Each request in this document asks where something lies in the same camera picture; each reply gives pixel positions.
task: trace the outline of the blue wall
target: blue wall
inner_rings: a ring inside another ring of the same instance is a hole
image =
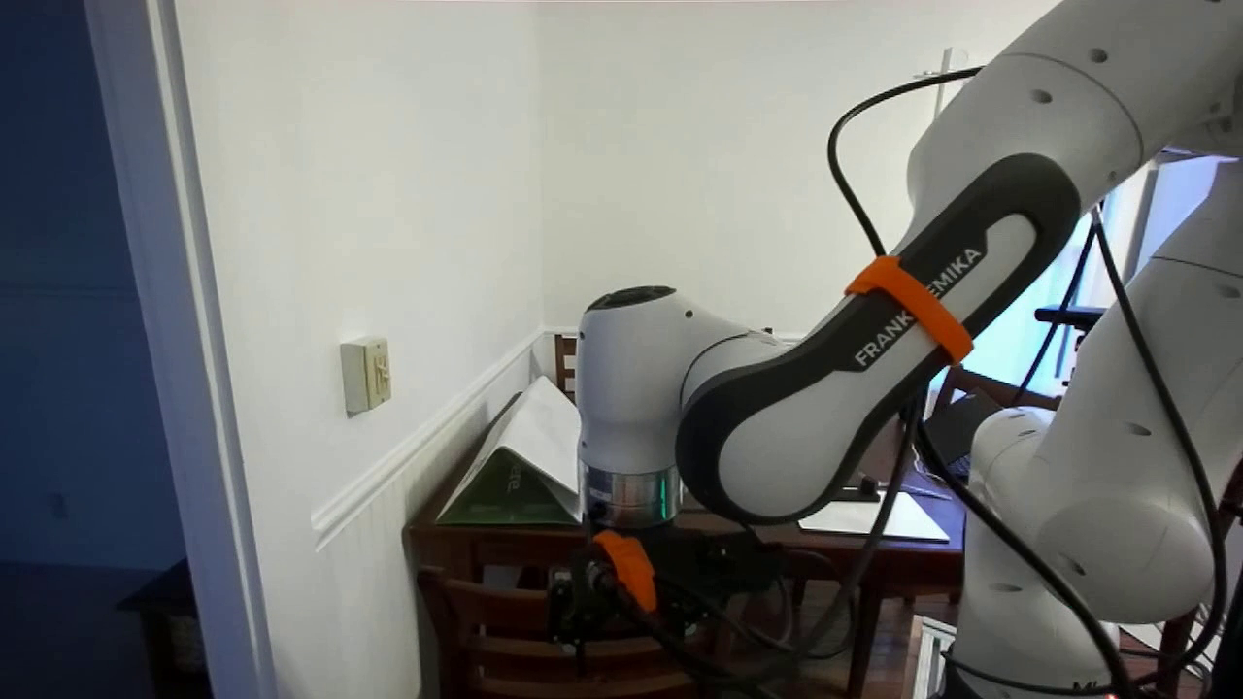
[[[0,0],[0,559],[179,555],[82,0]]]

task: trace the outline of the white wall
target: white wall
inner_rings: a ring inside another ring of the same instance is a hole
[[[536,27],[412,0],[124,8],[151,16],[155,97],[128,85],[136,23],[93,19],[128,54],[109,120],[140,140],[120,171],[218,691],[416,695],[400,524],[540,338]],[[132,155],[148,128],[175,194]],[[338,342],[361,334],[388,338],[392,404],[346,419]]]
[[[276,683],[412,695],[392,478],[540,326],[536,27],[186,0],[179,39]],[[388,338],[396,384],[346,419],[357,334]]]
[[[855,101],[975,66],[1053,0],[555,4],[544,8],[548,315],[676,283],[804,334],[870,260],[823,167]],[[932,93],[855,120],[843,167],[890,241]]]

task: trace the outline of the white trim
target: white trim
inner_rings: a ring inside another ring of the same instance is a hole
[[[443,404],[420,431],[404,435],[381,462],[361,470],[346,489],[326,497],[311,513],[315,548],[326,548],[404,466],[420,462],[427,443],[439,443],[443,431],[454,431],[462,416],[524,357],[548,330],[532,330],[501,361],[493,361],[462,396]]]
[[[85,0],[214,695],[276,695],[171,0]]]

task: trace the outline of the dark floor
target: dark floor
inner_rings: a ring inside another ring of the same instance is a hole
[[[140,621],[117,610],[148,579],[0,563],[0,695],[151,699]]]

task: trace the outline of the wooden chair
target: wooden chair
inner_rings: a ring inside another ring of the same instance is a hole
[[[548,590],[420,571],[439,637],[439,695],[505,699],[691,699],[695,680],[645,633],[590,641],[583,660],[548,641]]]
[[[552,384],[575,400],[579,388],[579,338],[552,334]]]

